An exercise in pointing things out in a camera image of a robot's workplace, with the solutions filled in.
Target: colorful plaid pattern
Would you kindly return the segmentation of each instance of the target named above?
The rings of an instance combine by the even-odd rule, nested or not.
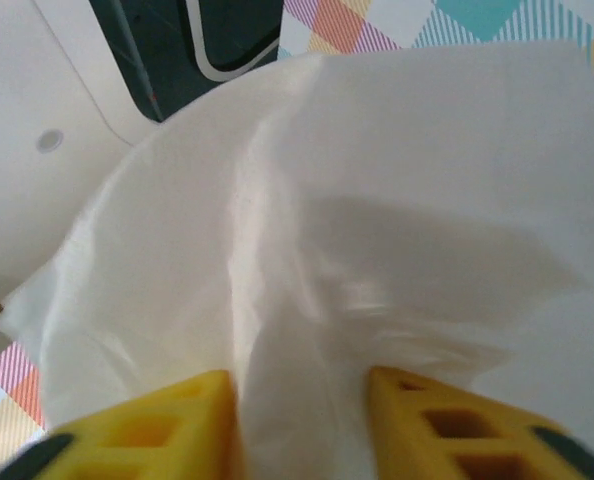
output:
[[[279,58],[437,45],[571,39],[594,68],[594,0],[286,0]],[[44,433],[37,370],[0,355],[0,464]]]

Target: teal diamond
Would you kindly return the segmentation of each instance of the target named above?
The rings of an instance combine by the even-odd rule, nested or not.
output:
[[[522,0],[436,0],[444,13],[482,42],[492,40]]]

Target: pink diagonal stripe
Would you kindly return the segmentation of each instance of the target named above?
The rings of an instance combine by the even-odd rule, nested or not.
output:
[[[284,8],[312,30],[317,15],[317,0],[286,0]]]
[[[355,44],[355,52],[380,52],[384,50],[398,50],[401,47],[393,42],[370,23],[364,22],[361,35]]]
[[[0,387],[10,395],[32,368],[22,348],[17,343],[11,344],[0,354]]]

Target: plaid wallpaper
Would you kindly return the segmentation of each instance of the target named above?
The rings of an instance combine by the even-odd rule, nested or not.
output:
[[[569,39],[594,69],[594,0],[286,0],[279,57]],[[0,355],[0,464],[44,433],[37,370]]]

